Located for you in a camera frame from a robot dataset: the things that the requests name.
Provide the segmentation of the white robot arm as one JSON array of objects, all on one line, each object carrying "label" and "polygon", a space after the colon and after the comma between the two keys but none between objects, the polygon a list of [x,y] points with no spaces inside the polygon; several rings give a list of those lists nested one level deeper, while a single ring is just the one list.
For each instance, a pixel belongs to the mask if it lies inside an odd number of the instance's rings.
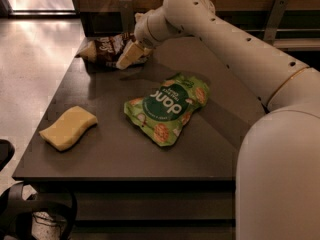
[{"label": "white robot arm", "polygon": [[236,240],[320,240],[320,72],[220,19],[209,0],[164,0],[138,15],[120,58],[192,35],[267,113],[246,134],[236,169]]}]

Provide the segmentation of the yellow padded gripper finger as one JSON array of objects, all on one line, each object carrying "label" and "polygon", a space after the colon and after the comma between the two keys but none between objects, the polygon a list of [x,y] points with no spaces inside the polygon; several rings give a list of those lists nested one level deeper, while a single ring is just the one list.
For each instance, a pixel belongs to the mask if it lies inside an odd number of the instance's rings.
[{"label": "yellow padded gripper finger", "polygon": [[143,63],[145,51],[145,47],[139,42],[129,42],[116,62],[116,67],[120,70],[124,70],[131,65]]}]

